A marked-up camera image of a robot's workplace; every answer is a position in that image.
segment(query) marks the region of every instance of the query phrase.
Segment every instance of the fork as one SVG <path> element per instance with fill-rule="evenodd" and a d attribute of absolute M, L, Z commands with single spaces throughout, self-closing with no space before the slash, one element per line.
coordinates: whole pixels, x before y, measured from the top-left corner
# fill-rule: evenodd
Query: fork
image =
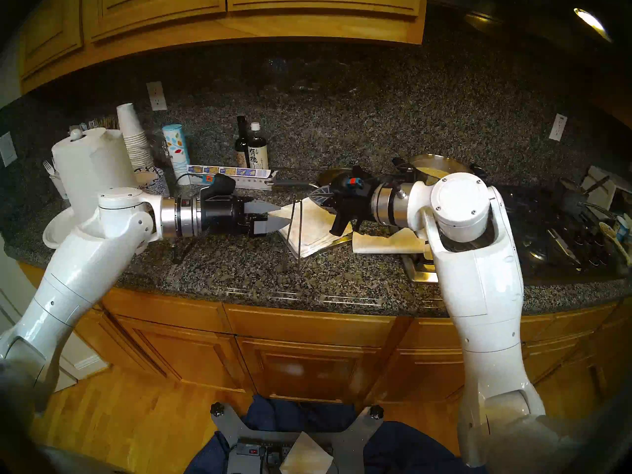
<path fill-rule="evenodd" d="M 46 169 L 46 171 L 48 172 L 49 175 L 51 176 L 55 176 L 55 169 L 54 167 L 51 166 L 51 163 L 49 163 L 48 161 L 44 160 L 44 168 Z"/>

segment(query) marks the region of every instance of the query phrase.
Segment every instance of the granite countertop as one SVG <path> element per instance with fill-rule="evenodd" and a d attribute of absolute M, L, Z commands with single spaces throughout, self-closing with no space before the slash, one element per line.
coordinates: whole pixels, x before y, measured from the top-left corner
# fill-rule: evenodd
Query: granite countertop
<path fill-rule="evenodd" d="M 185 188 L 185 193 L 195 187 Z M 261 200 L 284 205 L 307 192 L 237 190 Z M 23 229 L 4 235 L 7 255 L 44 268 L 53 250 L 42 242 L 48 222 L 63 210 L 55 201 L 34 214 Z M 366 231 L 379 233 L 368 225 Z M 282 271 L 283 240 L 278 234 L 260 238 L 206 235 L 182 239 L 188 249 L 180 265 L 172 264 L 168 241 L 150 244 L 134 256 L 117 282 L 122 288 L 153 291 L 228 303 L 372 315 L 447 317 L 436 284 L 409 282 L 397 255 L 356 255 L 350 243 L 301 260 L 288 258 Z M 586 307 L 632 295 L 626 279 L 587 284 L 525 286 L 524 315 Z"/>

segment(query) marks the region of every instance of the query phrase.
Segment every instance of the ceiling light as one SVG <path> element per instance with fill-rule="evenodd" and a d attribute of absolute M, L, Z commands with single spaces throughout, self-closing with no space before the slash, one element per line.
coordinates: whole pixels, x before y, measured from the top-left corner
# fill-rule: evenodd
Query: ceiling light
<path fill-rule="evenodd" d="M 578 17 L 580 17 L 583 21 L 585 21 L 592 28 L 594 28 L 597 31 L 597 33 L 601 35 L 605 40 L 607 40 L 608 42 L 612 42 L 612 39 L 610 38 L 608 33 L 605 31 L 604 26 L 601 24 L 601 22 L 597 18 L 591 15 L 588 11 L 584 11 L 580 8 L 575 8 L 573 11 L 577 14 Z"/>

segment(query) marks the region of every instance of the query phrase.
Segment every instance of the wall outlet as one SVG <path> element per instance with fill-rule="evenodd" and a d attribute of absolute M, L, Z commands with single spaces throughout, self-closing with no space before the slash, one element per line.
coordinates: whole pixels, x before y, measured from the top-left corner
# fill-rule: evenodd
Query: wall outlet
<path fill-rule="evenodd" d="M 0 154 L 2 155 L 2 161 L 5 166 L 9 166 L 13 161 L 18 159 L 10 132 L 0 137 Z"/>
<path fill-rule="evenodd" d="M 167 102 L 162 91 L 162 82 L 152 81 L 147 83 L 147 93 L 149 93 L 149 101 L 152 104 L 153 111 L 167 109 Z"/>
<path fill-rule="evenodd" d="M 564 132 L 564 126 L 566 125 L 567 118 L 568 117 L 564 117 L 560 114 L 555 115 L 555 122 L 553 123 L 553 127 L 551 128 L 549 139 L 553 139 L 555 141 L 559 141 L 560 139 L 562 139 L 562 132 Z"/>

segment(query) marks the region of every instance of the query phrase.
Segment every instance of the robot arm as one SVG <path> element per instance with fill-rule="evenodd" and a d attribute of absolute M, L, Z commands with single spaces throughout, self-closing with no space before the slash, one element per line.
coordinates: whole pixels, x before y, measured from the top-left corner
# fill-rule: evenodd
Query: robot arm
<path fill-rule="evenodd" d="M 461 455 L 470 466 L 483 465 L 492 436 L 502 435 L 521 418 L 544 414 L 522 360 L 524 287 L 502 197 L 470 173 L 447 175 L 432 186 L 394 177 L 361 183 L 353 178 L 350 184 L 345 176 L 349 175 L 332 183 L 335 195 L 323 203 L 337 216 L 351 207 L 355 212 L 343 214 L 343 222 L 362 218 L 410 228 L 418 235 L 425 230 L 441 293 L 463 348 Z"/>
<path fill-rule="evenodd" d="M 257 236 L 289 222 L 263 215 L 276 206 L 230 195 L 235 182 L 226 176 L 218 175 L 214 185 L 193 198 L 113 188 L 100 195 L 92 218 L 71 230 L 53 254 L 24 316 L 0 336 L 0 361 L 16 365 L 33 379 L 36 411 L 45 409 L 54 391 L 59 356 L 74 326 L 148 243 L 197 236 L 204 230 Z"/>

